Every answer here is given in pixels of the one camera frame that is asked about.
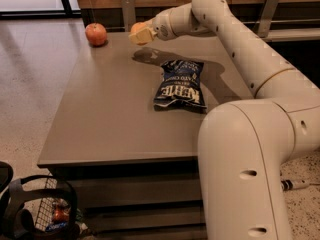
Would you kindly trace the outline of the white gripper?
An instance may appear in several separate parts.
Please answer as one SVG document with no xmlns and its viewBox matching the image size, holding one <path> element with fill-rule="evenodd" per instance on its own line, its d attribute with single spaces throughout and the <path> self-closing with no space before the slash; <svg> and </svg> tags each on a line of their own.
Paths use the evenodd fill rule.
<svg viewBox="0 0 320 240">
<path fill-rule="evenodd" d="M 152 42 L 156 35 L 161 40 L 175 39 L 176 35 L 172 29 L 170 20 L 172 11 L 172 8 L 166 9 L 152 19 L 152 27 L 156 33 L 148 27 L 136 29 L 130 33 L 130 41 L 137 45 L 144 45 Z"/>
</svg>

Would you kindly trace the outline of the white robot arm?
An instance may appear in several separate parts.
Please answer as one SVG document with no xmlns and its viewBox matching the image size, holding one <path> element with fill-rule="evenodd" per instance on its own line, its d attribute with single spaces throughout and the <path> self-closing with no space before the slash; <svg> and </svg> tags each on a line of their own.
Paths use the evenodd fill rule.
<svg viewBox="0 0 320 240">
<path fill-rule="evenodd" d="M 211 110 L 198 135 L 208 240 L 292 240 L 281 165 L 320 147 L 320 89 L 230 11 L 192 0 L 134 24 L 129 38 L 216 35 L 252 99 Z"/>
</svg>

